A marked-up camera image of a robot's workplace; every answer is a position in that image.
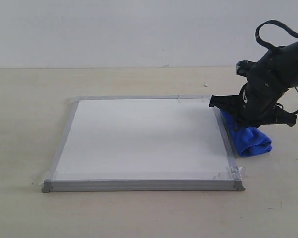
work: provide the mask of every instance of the beige tabletop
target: beige tabletop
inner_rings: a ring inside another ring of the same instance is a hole
[[[233,67],[0,70],[0,238],[298,238],[298,120],[238,158],[245,192],[41,193],[76,96],[238,94]],[[281,100],[298,107],[295,90]]]

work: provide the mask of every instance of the wall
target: wall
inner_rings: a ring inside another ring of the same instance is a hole
[[[0,68],[235,65],[265,52],[269,19],[298,31],[298,0],[1,0]]]

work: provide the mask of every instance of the blue towel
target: blue towel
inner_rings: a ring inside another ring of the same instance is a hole
[[[221,110],[226,119],[231,137],[238,154],[242,157],[250,157],[268,153],[272,150],[272,140],[256,127],[241,128],[234,131],[234,118],[227,112]]]

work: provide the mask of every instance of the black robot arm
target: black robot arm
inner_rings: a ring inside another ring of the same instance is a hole
[[[275,20],[258,26],[255,37],[257,42],[268,49],[258,61],[240,61],[236,74],[247,79],[238,95],[214,96],[210,107],[218,107],[230,113],[236,120],[236,128],[260,127],[261,125],[287,124],[294,126],[298,110],[287,112],[278,100],[289,88],[298,87],[298,41],[288,46],[276,47],[260,38],[260,28],[274,24],[298,38],[298,33]]]

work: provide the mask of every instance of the blue cloth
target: blue cloth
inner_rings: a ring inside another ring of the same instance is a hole
[[[221,110],[226,119],[231,137],[238,154],[242,157],[250,157],[268,153],[272,150],[272,140],[256,127],[241,128],[234,131],[235,119],[226,111]]]

